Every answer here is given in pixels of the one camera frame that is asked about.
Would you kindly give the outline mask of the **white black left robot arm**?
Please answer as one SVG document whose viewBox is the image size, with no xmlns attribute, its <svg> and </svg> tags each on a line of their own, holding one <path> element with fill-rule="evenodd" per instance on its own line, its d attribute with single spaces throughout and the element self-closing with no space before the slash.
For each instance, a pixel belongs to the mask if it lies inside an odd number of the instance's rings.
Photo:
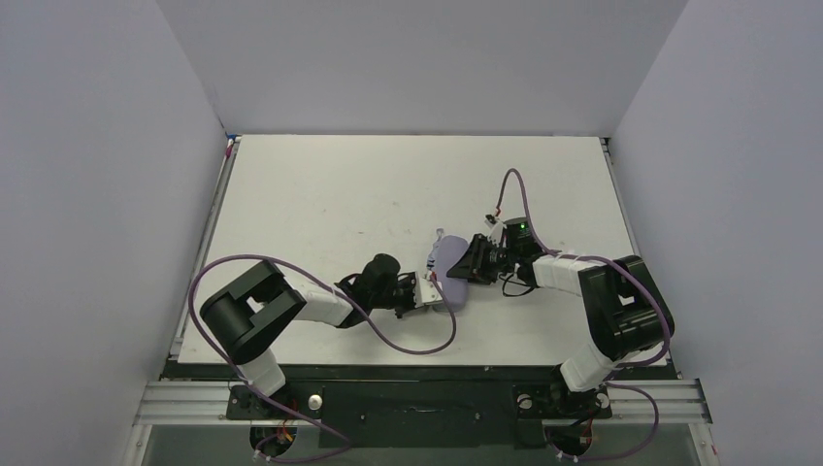
<svg viewBox="0 0 823 466">
<path fill-rule="evenodd" d="M 374 309 L 401 315 L 418 307 L 418 283 L 415 272 L 402 273 L 399 262 L 384 253 L 329 290 L 259 261 L 209 297 L 198 314 L 242 379 L 272 396 L 286 386 L 272 345 L 292 321 L 348 329 Z"/>
</svg>

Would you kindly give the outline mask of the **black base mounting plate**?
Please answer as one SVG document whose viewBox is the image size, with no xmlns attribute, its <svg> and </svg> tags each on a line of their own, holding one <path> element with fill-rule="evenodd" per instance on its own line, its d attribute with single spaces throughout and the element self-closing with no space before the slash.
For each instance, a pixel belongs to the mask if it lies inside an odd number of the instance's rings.
<svg viewBox="0 0 823 466">
<path fill-rule="evenodd" d="M 673 398 L 671 365 L 628 369 L 611 384 L 565 394 L 546 367 L 290 366 L 270 401 L 224 369 L 174 370 L 154 383 L 143 422 L 246 426 L 259 454 L 285 457 L 315 435 L 320 449 L 556 446 L 583 452 L 596 420 L 661 423 Z"/>
</svg>

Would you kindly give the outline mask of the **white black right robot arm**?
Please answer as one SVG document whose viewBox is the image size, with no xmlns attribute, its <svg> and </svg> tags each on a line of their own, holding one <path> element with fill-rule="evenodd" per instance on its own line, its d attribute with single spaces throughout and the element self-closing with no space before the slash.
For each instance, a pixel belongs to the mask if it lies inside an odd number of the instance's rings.
<svg viewBox="0 0 823 466">
<path fill-rule="evenodd" d="M 559 416 L 592 408 L 604 384 L 644 351 L 649 363 L 669 350 L 675 323 L 644 261 L 583 256 L 546 249 L 522 216 L 486 218 L 488 231 L 450 251 L 439 249 L 436 265 L 447 277 L 489 285 L 503 275 L 520 280 L 528 291 L 544 288 L 582 301 L 588 335 L 562 364 L 554 367 L 547 389 L 548 407 Z"/>
</svg>

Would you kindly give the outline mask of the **aluminium front mounting rail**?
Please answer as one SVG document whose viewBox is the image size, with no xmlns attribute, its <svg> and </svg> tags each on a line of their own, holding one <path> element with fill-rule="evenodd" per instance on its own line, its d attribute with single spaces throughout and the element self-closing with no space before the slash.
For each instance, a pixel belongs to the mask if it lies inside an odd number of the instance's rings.
<svg viewBox="0 0 823 466">
<path fill-rule="evenodd" d="M 260 400 L 241 383 L 154 382 L 144 390 L 137 425 L 302 424 L 306 418 L 341 415 L 359 421 L 391 415 L 459 415 L 468 421 L 493 416 L 540 419 L 560 424 L 563 416 L 546 403 L 536 384 L 461 382 L 305 383 L 286 396 L 299 417 Z M 620 381 L 598 395 L 600 416 L 616 424 L 710 424 L 702 385 L 697 380 Z"/>
</svg>

